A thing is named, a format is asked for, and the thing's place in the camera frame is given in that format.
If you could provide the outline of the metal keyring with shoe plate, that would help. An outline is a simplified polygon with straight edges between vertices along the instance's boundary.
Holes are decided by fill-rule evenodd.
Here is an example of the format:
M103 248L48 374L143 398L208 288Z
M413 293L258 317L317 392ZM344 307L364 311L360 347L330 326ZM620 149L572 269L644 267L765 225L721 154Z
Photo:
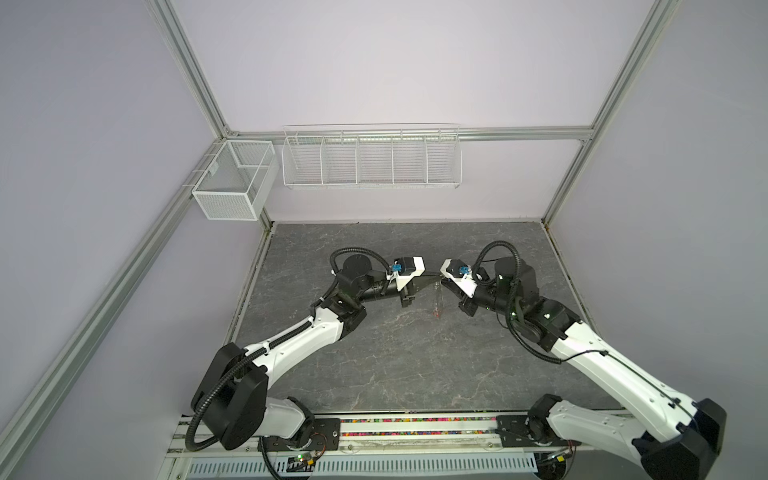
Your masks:
M444 310L444 300L442 294L442 285L440 282L436 282L432 288L433 290L433 310L432 314L435 318L441 318Z

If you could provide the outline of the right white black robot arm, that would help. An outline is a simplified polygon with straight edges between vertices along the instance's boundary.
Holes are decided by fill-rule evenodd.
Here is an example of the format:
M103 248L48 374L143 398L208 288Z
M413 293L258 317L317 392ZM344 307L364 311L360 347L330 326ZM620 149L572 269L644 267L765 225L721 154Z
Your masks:
M600 413L545 394L515 428L516 436L539 445L586 444L639 465L652 479L707 477L723 448L724 408L653 377L573 310L543 296L535 270L514 245L493 241L473 263L447 259L440 271L468 316L478 309L495 313L526 351L549 364L574 367L631 414Z

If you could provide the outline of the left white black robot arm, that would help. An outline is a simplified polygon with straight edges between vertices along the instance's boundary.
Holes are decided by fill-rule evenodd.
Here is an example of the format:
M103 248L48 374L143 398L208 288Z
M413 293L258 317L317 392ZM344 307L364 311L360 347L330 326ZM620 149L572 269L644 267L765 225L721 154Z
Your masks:
M407 307L442 278L420 256L388 261L356 246L332 252L329 264L333 281L307 317L266 340L245 347L230 342L216 352L190 402L187 451L215 444L234 450L254 436L280 438L292 449L308 446L314 414L294 397L270 396L270 389L307 357L350 335L366 318L366 303L398 298Z

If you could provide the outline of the white mesh box basket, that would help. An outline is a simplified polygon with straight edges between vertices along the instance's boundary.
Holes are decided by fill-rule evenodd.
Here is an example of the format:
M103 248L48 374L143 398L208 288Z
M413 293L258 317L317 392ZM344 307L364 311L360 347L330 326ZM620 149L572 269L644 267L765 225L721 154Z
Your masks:
M258 221L278 172L272 142L225 140L192 194L208 220Z

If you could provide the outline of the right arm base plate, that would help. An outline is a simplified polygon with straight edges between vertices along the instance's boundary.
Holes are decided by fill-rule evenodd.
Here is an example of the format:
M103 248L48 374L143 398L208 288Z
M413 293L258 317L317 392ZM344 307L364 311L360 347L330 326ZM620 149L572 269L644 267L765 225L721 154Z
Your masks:
M560 396L545 394L524 414L497 415L493 433L500 437L503 447L566 446L568 442L580 446L581 442L560 436L550 425L551 411L561 401Z

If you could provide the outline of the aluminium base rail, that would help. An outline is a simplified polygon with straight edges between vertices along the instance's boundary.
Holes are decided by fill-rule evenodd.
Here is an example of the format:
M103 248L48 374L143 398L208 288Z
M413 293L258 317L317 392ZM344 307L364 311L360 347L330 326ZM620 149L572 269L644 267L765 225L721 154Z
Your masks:
M557 457L583 450L608 452L611 448L626 447L633 438L645 432L639 420L626 410L597 410L595 422L586 432L576 431L576 408L557 407L553 417L566 426L559 434L581 442L580 446L568 442L566 446L525 445L503 447L500 437L493 433L496 416L524 414L515 411L432 412L432 413L331 413L316 418L341 419L341 439L336 451L268 452L276 458L320 459L331 456L374 455L503 455L530 453Z

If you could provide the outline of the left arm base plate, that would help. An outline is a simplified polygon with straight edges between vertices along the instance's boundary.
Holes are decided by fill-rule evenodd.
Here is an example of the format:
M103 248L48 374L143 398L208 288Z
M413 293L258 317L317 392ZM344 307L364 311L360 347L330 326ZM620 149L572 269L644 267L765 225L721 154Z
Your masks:
M268 452L336 451L340 439L341 419L328 417L308 421L289 439L270 436L265 442Z

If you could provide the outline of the aluminium frame profiles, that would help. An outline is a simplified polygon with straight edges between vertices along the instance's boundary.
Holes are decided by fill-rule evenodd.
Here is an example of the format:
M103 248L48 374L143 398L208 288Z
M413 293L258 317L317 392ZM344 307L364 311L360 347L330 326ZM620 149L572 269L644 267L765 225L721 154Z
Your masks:
M183 1L228 124L590 121L647 1ZM142 1L1 5L1 419L213 135ZM232 314L253 223L187 212L20 469L139 478Z

